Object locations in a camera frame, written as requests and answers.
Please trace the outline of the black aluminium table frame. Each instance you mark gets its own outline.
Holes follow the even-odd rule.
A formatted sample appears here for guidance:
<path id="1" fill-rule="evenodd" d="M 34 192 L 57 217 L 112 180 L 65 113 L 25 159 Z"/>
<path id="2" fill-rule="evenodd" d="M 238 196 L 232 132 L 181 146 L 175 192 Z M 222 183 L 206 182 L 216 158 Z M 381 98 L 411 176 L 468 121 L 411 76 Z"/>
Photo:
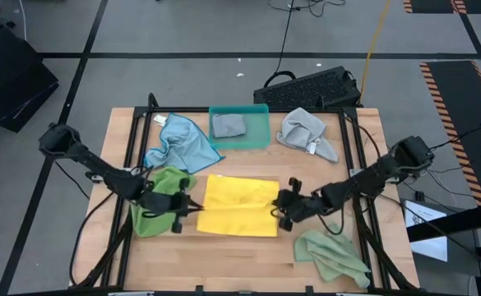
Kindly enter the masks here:
<path id="1" fill-rule="evenodd" d="M 104 139 L 101 158 L 116 167 L 141 164 L 143 154 L 151 147 L 160 146 L 161 126 L 149 121 L 141 108 L 114 108 Z M 330 164 L 299 150 L 282 146 L 275 139 L 264 150 L 222 150 L 225 159 L 196 173 L 196 186 L 189 192 L 201 203 L 208 175 L 218 174 L 240 178 L 279 181 L 289 188 L 289 178 L 303 182 L 301 193 L 327 183 L 338 182 L 349 176 L 348 167 L 359 167 L 360 158 L 366 164 L 377 159 L 372 143 L 359 151 L 354 132 L 345 114 L 315 113 L 327 124 L 326 137 L 340 156 L 338 164 Z M 357 109 L 358 123 L 373 133 L 380 152 L 386 153 L 386 141 L 377 109 Z M 410 250 L 401 208 L 383 198 L 375 200 L 382 246 L 396 267 L 413 285 L 419 286 L 414 258 Z M 113 237 L 113 222 L 118 228 L 128 213 L 128 204 L 112 196 L 89 219 L 73 263 L 76 282 L 83 281 L 105 252 Z M 294 224 L 292 232 L 279 230 L 275 238 L 249 238 L 207 234 L 197 231 L 197 213 L 182 220 L 181 234 L 170 232 L 153 238 L 131 238 L 114 254 L 105 270 L 105 277 L 95 286 L 118 285 L 125 290 L 154 292 L 301 292 L 307 287 L 314 292 L 363 292 L 348 276 L 340 276 L 330 283 L 321 280 L 311 262 L 294 262 L 295 239 L 308 229 L 324 231 L 317 217 Z"/>

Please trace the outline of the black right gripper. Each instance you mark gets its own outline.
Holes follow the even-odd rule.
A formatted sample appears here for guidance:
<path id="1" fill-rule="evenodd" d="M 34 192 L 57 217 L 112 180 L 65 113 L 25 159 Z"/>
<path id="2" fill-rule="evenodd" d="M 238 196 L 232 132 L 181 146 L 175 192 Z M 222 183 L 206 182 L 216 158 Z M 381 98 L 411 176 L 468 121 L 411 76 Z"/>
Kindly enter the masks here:
<path id="1" fill-rule="evenodd" d="M 290 178 L 289 185 L 291 189 L 278 191 L 277 198 L 272 202 L 274 208 L 271 210 L 271 215 L 277 219 L 279 228 L 286 232 L 292 230 L 293 222 L 301 222 L 326 210 L 320 198 L 300 195 L 301 181 Z"/>

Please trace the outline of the white paper sheet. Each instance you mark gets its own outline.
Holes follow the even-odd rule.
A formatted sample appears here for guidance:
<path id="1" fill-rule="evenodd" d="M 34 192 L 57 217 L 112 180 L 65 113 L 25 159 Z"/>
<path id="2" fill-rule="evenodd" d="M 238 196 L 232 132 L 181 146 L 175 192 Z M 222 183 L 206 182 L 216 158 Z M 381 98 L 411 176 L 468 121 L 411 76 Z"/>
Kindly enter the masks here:
<path id="1" fill-rule="evenodd" d="M 405 225 L 411 227 L 446 217 L 446 213 L 434 210 L 430 207 L 422 206 L 413 201 L 405 202 Z M 448 244 L 446 237 L 430 238 L 410 244 L 412 252 L 426 257 L 431 257 L 439 261 L 448 261 Z"/>

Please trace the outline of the pale green microfiber towel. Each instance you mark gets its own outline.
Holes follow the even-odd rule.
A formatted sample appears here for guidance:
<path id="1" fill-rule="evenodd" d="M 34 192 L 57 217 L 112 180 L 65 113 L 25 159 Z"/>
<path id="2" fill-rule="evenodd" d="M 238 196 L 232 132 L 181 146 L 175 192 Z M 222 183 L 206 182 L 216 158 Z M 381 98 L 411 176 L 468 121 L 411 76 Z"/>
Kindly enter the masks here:
<path id="1" fill-rule="evenodd" d="M 324 282 L 331 282 L 347 275 L 361 289 L 366 289 L 371 280 L 371 270 L 363 262 L 351 240 L 343 234 L 333 235 L 319 230 L 307 230 L 294 242 L 294 260 L 313 262 Z"/>

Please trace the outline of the bright green microfiber towel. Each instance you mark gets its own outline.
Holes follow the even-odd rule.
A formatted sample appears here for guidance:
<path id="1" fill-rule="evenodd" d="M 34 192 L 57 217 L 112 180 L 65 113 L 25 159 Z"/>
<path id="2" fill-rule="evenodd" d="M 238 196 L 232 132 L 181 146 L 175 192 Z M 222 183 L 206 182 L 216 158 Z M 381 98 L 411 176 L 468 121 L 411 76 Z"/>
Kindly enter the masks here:
<path id="1" fill-rule="evenodd" d="M 147 192 L 158 192 L 173 195 L 179 192 L 179 182 L 182 178 L 189 178 L 190 184 L 187 191 L 196 185 L 196 179 L 173 166 L 167 166 L 157 170 L 149 178 L 152 185 Z M 167 212 L 162 215 L 146 214 L 146 211 L 139 204 L 131 204 L 132 227 L 137 236 L 142 238 L 153 237 L 172 229 L 175 214 Z"/>

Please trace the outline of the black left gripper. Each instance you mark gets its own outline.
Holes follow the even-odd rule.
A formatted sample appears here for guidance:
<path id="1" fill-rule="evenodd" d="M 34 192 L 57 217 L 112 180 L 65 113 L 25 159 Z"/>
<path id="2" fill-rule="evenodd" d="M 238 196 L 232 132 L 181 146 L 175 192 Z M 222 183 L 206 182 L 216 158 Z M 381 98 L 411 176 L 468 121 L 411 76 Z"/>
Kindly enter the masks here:
<path id="1" fill-rule="evenodd" d="M 173 195 L 146 192 L 141 195 L 139 206 L 146 211 L 146 214 L 162 215 L 167 212 L 173 212 L 175 216 L 172 223 L 172 232 L 180 234 L 183 230 L 181 219 L 203 209 L 202 205 L 195 202 L 187 194 L 189 184 L 189 178 L 182 178 L 179 182 L 179 192 Z"/>

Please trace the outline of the black metal beam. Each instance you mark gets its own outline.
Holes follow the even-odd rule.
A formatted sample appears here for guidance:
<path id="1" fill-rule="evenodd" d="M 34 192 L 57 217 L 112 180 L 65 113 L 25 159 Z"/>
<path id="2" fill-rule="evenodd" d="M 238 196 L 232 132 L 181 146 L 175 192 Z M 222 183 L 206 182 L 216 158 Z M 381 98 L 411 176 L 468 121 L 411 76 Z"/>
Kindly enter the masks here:
<path id="1" fill-rule="evenodd" d="M 480 228 L 481 206 L 439 219 L 423 222 L 422 224 L 409 226 L 407 228 L 407 233 L 409 241 L 412 243 Z"/>

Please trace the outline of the teal translucent plastic bin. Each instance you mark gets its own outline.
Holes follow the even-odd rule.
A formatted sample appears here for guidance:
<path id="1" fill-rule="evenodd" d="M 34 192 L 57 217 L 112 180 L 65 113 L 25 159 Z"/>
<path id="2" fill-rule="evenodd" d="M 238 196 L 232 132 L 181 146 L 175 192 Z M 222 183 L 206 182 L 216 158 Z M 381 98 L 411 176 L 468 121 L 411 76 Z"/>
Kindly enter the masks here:
<path id="1" fill-rule="evenodd" d="M 212 135 L 211 118 L 214 114 L 242 114 L 246 133 L 241 136 L 215 138 Z M 264 149 L 271 142 L 269 107 L 266 104 L 214 105 L 209 107 L 209 141 L 217 150 Z"/>

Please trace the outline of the light blue microfiber towel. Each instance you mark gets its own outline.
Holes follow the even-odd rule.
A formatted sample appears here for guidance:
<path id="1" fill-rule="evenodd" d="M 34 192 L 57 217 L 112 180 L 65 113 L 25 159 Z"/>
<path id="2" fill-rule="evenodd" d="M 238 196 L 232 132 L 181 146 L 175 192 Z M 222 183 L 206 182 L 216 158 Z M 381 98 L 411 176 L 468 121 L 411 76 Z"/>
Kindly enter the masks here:
<path id="1" fill-rule="evenodd" d="M 159 139 L 160 147 L 150 148 L 144 156 L 147 168 L 173 166 L 195 174 L 224 158 L 191 119 L 176 113 L 167 117 Z"/>

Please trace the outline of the light grey tagged towel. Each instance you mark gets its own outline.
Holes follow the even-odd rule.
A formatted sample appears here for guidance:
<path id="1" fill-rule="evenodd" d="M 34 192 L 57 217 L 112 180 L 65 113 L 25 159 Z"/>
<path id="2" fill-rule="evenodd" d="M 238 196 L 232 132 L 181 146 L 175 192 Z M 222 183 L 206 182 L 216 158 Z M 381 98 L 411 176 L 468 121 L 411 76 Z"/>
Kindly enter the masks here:
<path id="1" fill-rule="evenodd" d="M 317 155 L 331 163 L 339 162 L 338 154 L 326 139 L 326 124 L 303 108 L 296 108 L 284 117 L 276 140 L 284 146 Z"/>

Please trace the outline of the grey microfiber towel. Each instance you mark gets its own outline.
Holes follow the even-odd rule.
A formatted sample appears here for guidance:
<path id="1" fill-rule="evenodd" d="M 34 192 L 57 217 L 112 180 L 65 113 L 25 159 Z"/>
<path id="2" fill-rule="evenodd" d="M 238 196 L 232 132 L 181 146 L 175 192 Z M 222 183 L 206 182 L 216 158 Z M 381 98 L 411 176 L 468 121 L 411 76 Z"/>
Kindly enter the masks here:
<path id="1" fill-rule="evenodd" d="M 212 135 L 215 138 L 241 136 L 247 130 L 242 114 L 214 114 L 211 123 Z"/>

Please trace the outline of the yellow microfiber towel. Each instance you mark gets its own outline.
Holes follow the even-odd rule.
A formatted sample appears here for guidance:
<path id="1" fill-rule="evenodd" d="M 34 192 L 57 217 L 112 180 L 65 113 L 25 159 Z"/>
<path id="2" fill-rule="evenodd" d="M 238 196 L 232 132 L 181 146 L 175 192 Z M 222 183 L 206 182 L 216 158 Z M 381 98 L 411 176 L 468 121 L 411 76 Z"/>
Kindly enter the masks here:
<path id="1" fill-rule="evenodd" d="M 210 174 L 197 231 L 242 237 L 273 238 L 277 219 L 271 214 L 278 196 L 277 181 Z"/>

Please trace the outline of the narrow hazard striped mat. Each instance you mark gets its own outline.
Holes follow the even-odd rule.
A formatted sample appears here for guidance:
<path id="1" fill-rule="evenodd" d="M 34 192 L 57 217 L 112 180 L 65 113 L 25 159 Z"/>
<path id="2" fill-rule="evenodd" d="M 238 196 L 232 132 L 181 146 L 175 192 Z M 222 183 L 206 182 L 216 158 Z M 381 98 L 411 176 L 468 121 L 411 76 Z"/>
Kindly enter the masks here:
<path id="1" fill-rule="evenodd" d="M 408 13 L 481 14 L 481 0 L 403 0 Z"/>

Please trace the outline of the wide hazard striped mat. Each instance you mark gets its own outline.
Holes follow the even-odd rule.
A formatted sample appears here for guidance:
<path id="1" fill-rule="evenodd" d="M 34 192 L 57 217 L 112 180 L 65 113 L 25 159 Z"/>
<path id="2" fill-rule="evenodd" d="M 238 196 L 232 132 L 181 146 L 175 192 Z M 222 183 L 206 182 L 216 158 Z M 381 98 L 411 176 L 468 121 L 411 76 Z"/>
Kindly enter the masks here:
<path id="1" fill-rule="evenodd" d="M 481 205 L 481 70 L 474 61 L 419 64 L 470 195 Z"/>

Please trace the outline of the black perforated computer case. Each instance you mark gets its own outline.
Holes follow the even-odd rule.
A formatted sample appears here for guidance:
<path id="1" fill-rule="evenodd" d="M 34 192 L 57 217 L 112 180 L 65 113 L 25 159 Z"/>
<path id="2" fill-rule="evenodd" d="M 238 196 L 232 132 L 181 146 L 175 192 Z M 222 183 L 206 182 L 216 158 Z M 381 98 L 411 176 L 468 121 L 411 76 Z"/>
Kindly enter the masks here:
<path id="1" fill-rule="evenodd" d="M 327 109 L 354 107 L 360 96 L 353 74 L 339 66 L 301 77 L 275 72 L 253 92 L 253 103 L 277 109 Z"/>

